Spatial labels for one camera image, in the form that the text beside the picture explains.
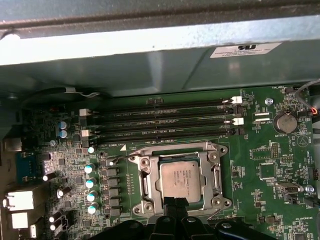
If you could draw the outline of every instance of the integrated circuit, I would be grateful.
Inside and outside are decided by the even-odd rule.
[[[295,233],[294,240],[308,240],[307,234],[305,232],[304,233]]]
[[[276,176],[276,166],[273,162],[261,163],[259,165],[259,176],[261,180],[274,179]]]
[[[186,198],[189,203],[201,199],[197,161],[177,161],[160,165],[162,197]]]

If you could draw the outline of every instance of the chip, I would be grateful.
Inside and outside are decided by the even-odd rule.
[[[263,224],[263,223],[265,223],[266,222],[266,218],[264,217],[264,216],[260,216],[259,217],[259,223],[260,224]]]
[[[79,136],[78,134],[73,135],[72,140],[73,140],[74,142],[80,142],[80,136]]]
[[[119,188],[110,188],[109,189],[109,196],[118,196],[119,195]]]
[[[89,238],[91,238],[91,234],[90,233],[83,235],[82,239],[83,240],[88,240]]]
[[[82,184],[83,183],[83,178],[82,177],[76,177],[75,178],[75,183],[76,184]]]
[[[197,161],[175,161],[160,165],[162,197],[186,198],[189,203],[201,199]]]
[[[91,220],[83,220],[83,226],[90,227],[91,226]]]
[[[294,235],[294,240],[307,240],[306,233],[296,233]]]
[[[275,216],[267,216],[265,219],[267,224],[274,224],[276,222]]]
[[[273,162],[260,164],[260,179],[274,179],[276,175],[276,167]]]
[[[110,207],[117,207],[120,205],[120,200],[119,199],[110,199]]]
[[[118,174],[118,171],[116,168],[109,168],[106,170],[106,174],[108,177],[114,177]]]
[[[59,158],[58,164],[59,165],[65,165],[66,164],[66,160],[64,158]]]
[[[65,208],[71,208],[71,202],[70,201],[65,201],[64,202],[64,207]]]

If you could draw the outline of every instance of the red wire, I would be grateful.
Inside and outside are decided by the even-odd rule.
[[[317,115],[318,114],[318,110],[315,107],[312,107],[311,111],[312,111],[313,115]]]

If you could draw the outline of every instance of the electrolytic capacitor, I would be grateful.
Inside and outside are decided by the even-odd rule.
[[[61,219],[56,220],[54,223],[50,225],[50,230],[51,231],[56,230],[61,225],[61,223],[62,223]]]
[[[61,130],[64,130],[64,129],[67,129],[69,127],[69,124],[66,123],[65,121],[61,121],[61,122],[59,122],[58,126],[59,126],[59,128]]]
[[[71,188],[69,186],[64,187],[63,189],[58,191],[58,195],[60,197],[66,195],[67,193],[69,193],[71,191]]]
[[[50,173],[44,175],[42,177],[42,179],[43,179],[43,181],[46,182],[46,181],[50,181],[50,180],[54,179],[56,176],[57,176],[57,174],[55,172],[50,172]]]
[[[94,187],[94,185],[97,184],[97,180],[94,178],[94,177],[91,177],[89,180],[87,180],[85,182],[85,186],[88,188],[88,189],[91,189]]]
[[[53,214],[51,217],[49,217],[49,222],[54,223],[57,219],[61,217],[61,212],[57,211],[55,214]]]
[[[95,152],[95,148],[93,146],[90,146],[88,148],[88,153],[93,154]]]
[[[59,132],[59,137],[62,139],[66,139],[68,137],[68,132],[66,130],[61,130]]]
[[[99,204],[96,202],[91,203],[91,205],[88,207],[88,213],[89,214],[95,214],[96,211],[99,208]]]
[[[93,163],[89,163],[87,166],[84,167],[84,172],[85,172],[86,174],[90,174],[90,173],[92,173],[95,169],[96,169],[96,165],[94,165]]]
[[[88,200],[88,202],[92,203],[94,200],[96,200],[97,196],[98,196],[98,192],[97,191],[91,191],[86,196],[86,199]]]

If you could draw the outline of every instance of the screw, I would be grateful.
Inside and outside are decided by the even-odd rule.
[[[272,98],[268,97],[264,100],[264,103],[265,103],[265,105],[270,106],[270,105],[274,104],[274,100]]]
[[[150,204],[147,204],[147,205],[145,205],[145,209],[150,211],[150,210],[152,210],[152,206]]]
[[[214,153],[211,153],[210,154],[210,159],[212,159],[212,160],[217,159],[217,155],[214,154]]]
[[[308,194],[312,194],[315,191],[315,188],[313,186],[311,186],[311,185],[307,185],[307,186],[305,186],[305,191]]]
[[[8,99],[9,100],[17,100],[18,97],[14,93],[10,93],[9,96],[8,96]]]
[[[227,222],[224,222],[221,224],[221,226],[225,229],[230,229],[231,228],[231,224],[230,223],[227,223]]]
[[[141,166],[146,167],[149,165],[149,160],[147,158],[143,158],[141,160]]]
[[[218,206],[221,203],[219,198],[214,198],[212,202],[213,202],[213,205],[215,206]]]
[[[194,223],[196,221],[196,219],[194,217],[188,217],[186,219],[189,223]]]

